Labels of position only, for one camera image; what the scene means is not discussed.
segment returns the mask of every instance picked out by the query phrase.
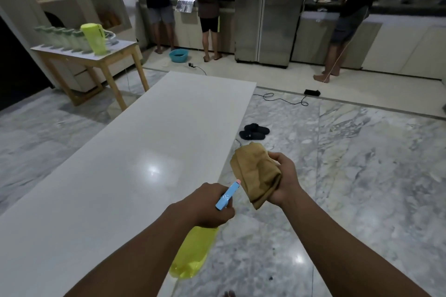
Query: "cleaning rag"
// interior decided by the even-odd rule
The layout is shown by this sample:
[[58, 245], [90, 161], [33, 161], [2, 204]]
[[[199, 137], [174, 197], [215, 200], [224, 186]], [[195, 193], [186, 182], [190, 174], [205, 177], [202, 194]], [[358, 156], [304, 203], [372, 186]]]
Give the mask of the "cleaning rag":
[[256, 210], [276, 190], [282, 178], [276, 162], [268, 156], [264, 146], [257, 142], [238, 148], [230, 164]]

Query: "sandal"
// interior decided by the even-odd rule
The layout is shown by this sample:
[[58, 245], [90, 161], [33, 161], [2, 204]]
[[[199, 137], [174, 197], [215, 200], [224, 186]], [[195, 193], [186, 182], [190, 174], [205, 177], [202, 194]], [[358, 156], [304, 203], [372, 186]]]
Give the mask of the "sandal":
[[249, 132], [259, 132], [265, 135], [269, 134], [269, 129], [266, 127], [259, 126], [257, 123], [252, 123], [245, 126], [245, 130]]
[[244, 140], [264, 140], [265, 134], [259, 132], [241, 131], [239, 135]]

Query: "wooden table leg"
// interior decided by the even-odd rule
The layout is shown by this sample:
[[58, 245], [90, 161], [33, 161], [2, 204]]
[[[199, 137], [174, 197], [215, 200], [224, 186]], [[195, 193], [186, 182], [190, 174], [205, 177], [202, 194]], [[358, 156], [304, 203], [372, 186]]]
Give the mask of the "wooden table leg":
[[99, 82], [98, 76], [96, 75], [95, 70], [90, 66], [85, 66], [86, 70], [88, 71], [88, 74], [92, 77], [93, 81], [95, 82], [96, 86], [98, 86], [99, 89], [103, 89], [102, 84]]
[[133, 46], [131, 55], [133, 57], [133, 61], [135, 62], [135, 66], [137, 67], [138, 74], [140, 75], [140, 79], [142, 82], [142, 86], [144, 87], [144, 91], [148, 91], [149, 86], [147, 83], [147, 79], [145, 78], [145, 75], [144, 75], [144, 70], [142, 69], [141, 61], [139, 60], [139, 57], [138, 57], [138, 51], [137, 51], [136, 46]]
[[118, 86], [116, 86], [115, 80], [113, 79], [113, 76], [110, 73], [110, 70], [106, 63], [101, 63], [101, 70], [105, 76], [105, 79], [107, 80], [108, 84], [110, 85], [110, 88], [113, 90], [113, 93], [115, 94], [115, 98], [118, 101], [121, 110], [122, 111], [126, 110], [127, 105], [125, 104], [122, 94], [121, 94]]
[[42, 58], [43, 63], [46, 65], [46, 67], [49, 69], [51, 74], [54, 76], [54, 78], [56, 79], [56, 81], [58, 82], [58, 84], [60, 85], [62, 90], [68, 95], [71, 102], [75, 106], [80, 105], [82, 102], [79, 101], [79, 98], [73, 93], [71, 88], [66, 84], [65, 80], [61, 77], [61, 75], [59, 74], [59, 71], [54, 66], [54, 64], [51, 62], [51, 60], [42, 54], [40, 54], [40, 57]]

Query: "white table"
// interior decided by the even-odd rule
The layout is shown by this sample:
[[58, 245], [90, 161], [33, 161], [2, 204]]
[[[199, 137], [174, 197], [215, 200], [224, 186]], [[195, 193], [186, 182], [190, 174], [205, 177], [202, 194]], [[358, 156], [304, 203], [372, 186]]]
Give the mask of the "white table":
[[[122, 97], [118, 86], [116, 86], [116, 83], [108, 67], [111, 64], [131, 55], [133, 57], [133, 61], [144, 87], [144, 91], [148, 91], [149, 86], [142, 69], [141, 61], [138, 57], [137, 46], [138, 43], [136, 41], [119, 40], [115, 45], [107, 45], [108, 52], [104, 55], [95, 55], [93, 52], [73, 52], [72, 50], [46, 47], [43, 45], [31, 47], [31, 50], [36, 51], [40, 55], [40, 58], [45, 63], [46, 67], [49, 69], [51, 74], [53, 74], [54, 78], [59, 83], [62, 90], [68, 95], [71, 102], [75, 106], [84, 103], [103, 90], [103, 86], [99, 82], [96, 72], [93, 70], [93, 67], [100, 68], [105, 77], [105, 80], [107, 80], [110, 88], [112, 89], [121, 110], [124, 111], [126, 110], [127, 105]], [[96, 88], [81, 97], [76, 96], [75, 93], [67, 85], [63, 77], [60, 75], [57, 68], [51, 62], [51, 59], [71, 61], [84, 65], [87, 69], [88, 74], [91, 76], [92, 80], [96, 84]]]
[[217, 182], [255, 86], [168, 73], [0, 216], [0, 295], [63, 296], [169, 204]]

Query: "refrigerator door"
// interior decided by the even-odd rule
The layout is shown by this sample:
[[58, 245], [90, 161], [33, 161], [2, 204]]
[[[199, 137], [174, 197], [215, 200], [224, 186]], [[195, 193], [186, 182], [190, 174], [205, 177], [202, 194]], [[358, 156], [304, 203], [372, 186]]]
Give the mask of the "refrigerator door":
[[288, 66], [303, 3], [304, 0], [264, 0], [259, 63]]
[[256, 62], [262, 0], [236, 0], [236, 60]]

